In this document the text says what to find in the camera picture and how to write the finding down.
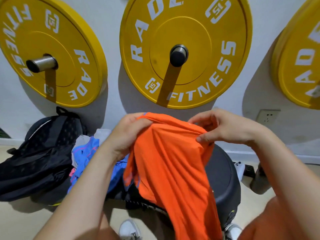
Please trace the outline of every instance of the wall socket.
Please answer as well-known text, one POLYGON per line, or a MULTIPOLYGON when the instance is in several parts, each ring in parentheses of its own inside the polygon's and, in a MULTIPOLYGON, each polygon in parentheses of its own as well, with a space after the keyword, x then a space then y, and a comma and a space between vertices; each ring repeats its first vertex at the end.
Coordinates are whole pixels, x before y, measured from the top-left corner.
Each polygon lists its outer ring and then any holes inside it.
POLYGON ((280 111, 281 110, 278 109, 261 109, 257 116, 256 122, 265 126, 270 126, 275 122, 280 111))

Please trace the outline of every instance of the black backpack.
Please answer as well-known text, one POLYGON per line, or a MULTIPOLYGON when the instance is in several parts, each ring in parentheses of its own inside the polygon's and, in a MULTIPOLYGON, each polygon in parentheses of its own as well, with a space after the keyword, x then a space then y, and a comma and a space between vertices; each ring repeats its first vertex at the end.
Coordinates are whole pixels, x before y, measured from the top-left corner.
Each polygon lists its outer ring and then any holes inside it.
POLYGON ((0 201, 13 201, 49 190, 68 178, 71 151, 86 127, 76 113, 57 107, 56 116, 36 122, 13 156, 0 163, 0 201))

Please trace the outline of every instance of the blue clothing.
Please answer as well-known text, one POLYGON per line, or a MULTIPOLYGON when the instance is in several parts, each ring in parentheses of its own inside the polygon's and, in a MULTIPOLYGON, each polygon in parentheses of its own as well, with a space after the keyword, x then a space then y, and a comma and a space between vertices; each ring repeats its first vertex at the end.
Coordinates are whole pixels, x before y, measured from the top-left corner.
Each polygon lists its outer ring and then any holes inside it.
MULTIPOLYGON (((99 147, 99 139, 94 138, 93 136, 90 137, 90 140, 87 144, 85 145, 80 145, 76 148, 73 149, 72 153, 74 154, 74 159, 76 163, 78 164, 78 167, 76 171, 74 172, 73 176, 71 177, 71 186, 68 190, 68 193, 72 189, 72 187, 76 184, 78 181, 79 177, 82 175, 84 169, 90 162, 91 158, 95 154, 99 147)), ((112 191, 114 187, 117 185, 119 180, 122 178, 123 172, 125 171, 125 168, 127 166, 128 162, 128 157, 127 155, 124 159, 121 161, 118 161, 116 165, 113 168, 112 175, 111 175, 111 181, 109 184, 109 188, 107 193, 112 191)))

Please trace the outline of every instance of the white sneaker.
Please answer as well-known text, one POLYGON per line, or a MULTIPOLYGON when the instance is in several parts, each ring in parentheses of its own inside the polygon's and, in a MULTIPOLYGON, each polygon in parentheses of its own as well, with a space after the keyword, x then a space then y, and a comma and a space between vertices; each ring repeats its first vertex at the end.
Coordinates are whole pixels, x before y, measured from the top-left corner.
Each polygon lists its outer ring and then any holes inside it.
POLYGON ((141 240, 140 230, 132 219, 122 222, 119 229, 119 237, 121 240, 141 240))
POLYGON ((237 240, 242 232, 242 228, 237 224, 231 223, 224 230, 226 240, 237 240))

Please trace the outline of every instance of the beige floor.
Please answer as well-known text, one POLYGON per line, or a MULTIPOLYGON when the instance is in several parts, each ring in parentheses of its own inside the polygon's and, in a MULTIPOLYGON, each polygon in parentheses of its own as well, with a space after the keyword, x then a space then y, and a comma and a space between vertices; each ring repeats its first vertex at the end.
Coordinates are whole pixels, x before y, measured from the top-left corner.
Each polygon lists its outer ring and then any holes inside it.
MULTIPOLYGON (((0 145, 0 162, 10 155, 6 150, 11 146, 0 145)), ((257 163, 247 163, 257 168, 257 163)), ((312 169, 320 175, 320 167, 314 166, 312 169)), ((241 204, 234 222, 241 227, 245 227, 257 215, 259 215, 266 203, 274 197, 274 191, 270 189, 263 195, 253 193, 248 185, 250 178, 244 177, 241 182, 241 204)), ((6 240, 31 240, 49 219, 52 209, 45 209, 42 205, 35 204, 29 198, 20 199, 14 202, 0 202, 0 233, 1 239, 6 240)), ((137 222, 144 239, 174 239, 174 233, 164 224, 157 214, 152 210, 127 211, 123 202, 107 201, 105 213, 110 221, 110 225, 118 231, 120 224, 125 219, 131 217, 137 222)))

